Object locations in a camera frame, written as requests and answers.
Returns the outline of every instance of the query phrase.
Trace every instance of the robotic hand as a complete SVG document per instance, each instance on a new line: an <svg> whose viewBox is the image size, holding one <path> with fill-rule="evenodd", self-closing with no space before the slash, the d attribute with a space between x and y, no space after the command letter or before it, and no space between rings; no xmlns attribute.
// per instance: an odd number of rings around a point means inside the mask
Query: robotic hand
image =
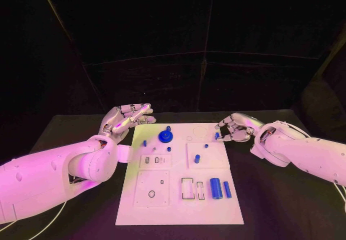
<svg viewBox="0 0 346 240"><path fill-rule="evenodd" d="M0 166L0 224L49 210L106 181L131 147L118 145L128 128L155 122L150 104L114 107L86 141L13 159Z"/></svg>
<svg viewBox="0 0 346 240"><path fill-rule="evenodd" d="M264 124L253 117L233 113L214 126L226 125L230 132L217 141L245 142L253 138L251 153L272 164L285 167L289 162L298 169L346 186L346 145L310 137L294 125L275 121Z"/></svg>

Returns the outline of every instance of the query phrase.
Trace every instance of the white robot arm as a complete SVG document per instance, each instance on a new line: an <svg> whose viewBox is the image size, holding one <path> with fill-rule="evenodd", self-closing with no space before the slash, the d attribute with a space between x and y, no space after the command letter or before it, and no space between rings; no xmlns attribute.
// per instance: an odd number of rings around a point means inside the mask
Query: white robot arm
<svg viewBox="0 0 346 240"><path fill-rule="evenodd" d="M294 125L275 121L264 124L253 117L233 113L214 126L230 132L217 141L245 142L253 138L251 153L285 167L291 162L302 171L346 186L346 145L315 137Z"/></svg>
<svg viewBox="0 0 346 240"><path fill-rule="evenodd" d="M98 135L86 141L0 166L0 224L37 215L111 178L116 163L131 157L131 147L118 143L128 128L155 122L154 117L142 115L151 112L150 104L114 107Z"/></svg>

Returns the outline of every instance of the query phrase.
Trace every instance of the table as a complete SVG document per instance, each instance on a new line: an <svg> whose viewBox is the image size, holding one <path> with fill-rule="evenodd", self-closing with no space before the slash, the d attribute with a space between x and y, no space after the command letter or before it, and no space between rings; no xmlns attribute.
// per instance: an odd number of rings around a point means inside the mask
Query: table
<svg viewBox="0 0 346 240"><path fill-rule="evenodd" d="M217 123L230 113L157 113L152 116L157 123ZM287 121L307 130L291 110L242 113L264 123ZM85 141L98 133L102 117L56 115L31 153ZM134 130L121 144L131 145L132 134ZM344 202L333 184L292 164L278 167L259 159L249 153L252 144L253 139L225 143L243 225L115 226L127 171L127 165L119 163L111 179L66 202L57 219L36 239L344 239ZM60 207L17 221L0 233L0 239L29 239L44 228Z"/></svg>

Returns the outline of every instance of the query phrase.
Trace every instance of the black backdrop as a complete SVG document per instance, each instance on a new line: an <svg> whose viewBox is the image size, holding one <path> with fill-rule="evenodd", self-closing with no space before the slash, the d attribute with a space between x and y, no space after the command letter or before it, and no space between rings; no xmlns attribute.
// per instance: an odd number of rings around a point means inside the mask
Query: black backdrop
<svg viewBox="0 0 346 240"><path fill-rule="evenodd" d="M317 2L53 0L57 16L47 1L10 5L1 162L29 152L57 114L144 102L155 112L289 108L346 16Z"/></svg>

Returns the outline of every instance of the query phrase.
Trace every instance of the circular hole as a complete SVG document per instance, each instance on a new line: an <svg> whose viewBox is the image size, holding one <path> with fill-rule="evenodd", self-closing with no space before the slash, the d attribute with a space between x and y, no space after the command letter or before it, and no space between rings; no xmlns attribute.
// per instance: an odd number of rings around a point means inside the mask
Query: circular hole
<svg viewBox="0 0 346 240"><path fill-rule="evenodd" d="M154 196L155 196L155 192L151 190L151 191L148 192L148 197L152 198Z"/></svg>

